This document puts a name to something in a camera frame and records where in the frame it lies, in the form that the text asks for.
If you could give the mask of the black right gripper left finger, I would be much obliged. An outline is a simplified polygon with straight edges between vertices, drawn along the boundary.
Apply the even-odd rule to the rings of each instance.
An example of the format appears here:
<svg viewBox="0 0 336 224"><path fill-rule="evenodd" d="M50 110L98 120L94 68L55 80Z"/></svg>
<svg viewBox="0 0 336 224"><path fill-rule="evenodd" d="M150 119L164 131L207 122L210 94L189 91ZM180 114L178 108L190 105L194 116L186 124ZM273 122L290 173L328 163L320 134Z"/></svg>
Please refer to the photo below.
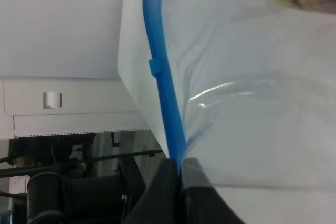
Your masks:
<svg viewBox="0 0 336 224"><path fill-rule="evenodd" d="M178 184L176 161L161 160L152 182L125 223L176 223Z"/></svg>

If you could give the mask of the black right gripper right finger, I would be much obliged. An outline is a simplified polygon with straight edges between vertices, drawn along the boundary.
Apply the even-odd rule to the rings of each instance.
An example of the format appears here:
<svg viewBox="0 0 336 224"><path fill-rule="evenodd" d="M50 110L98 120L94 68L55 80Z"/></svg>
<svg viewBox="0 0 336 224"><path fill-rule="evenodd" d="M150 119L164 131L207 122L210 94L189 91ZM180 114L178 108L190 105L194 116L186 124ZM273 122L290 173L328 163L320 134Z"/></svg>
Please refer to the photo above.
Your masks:
<svg viewBox="0 0 336 224"><path fill-rule="evenodd" d="M181 166L181 223L243 223L212 186L197 158Z"/></svg>

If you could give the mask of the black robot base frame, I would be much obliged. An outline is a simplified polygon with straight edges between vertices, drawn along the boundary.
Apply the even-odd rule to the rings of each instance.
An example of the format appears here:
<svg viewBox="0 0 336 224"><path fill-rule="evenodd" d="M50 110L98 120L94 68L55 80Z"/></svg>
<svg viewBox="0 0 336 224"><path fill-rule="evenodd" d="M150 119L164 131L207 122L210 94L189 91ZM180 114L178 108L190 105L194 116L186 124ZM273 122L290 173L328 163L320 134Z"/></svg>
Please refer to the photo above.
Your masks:
<svg viewBox="0 0 336 224"><path fill-rule="evenodd" d="M124 223L146 185L136 157L158 150L93 157L94 134L15 138L1 158L10 187L1 223Z"/></svg>

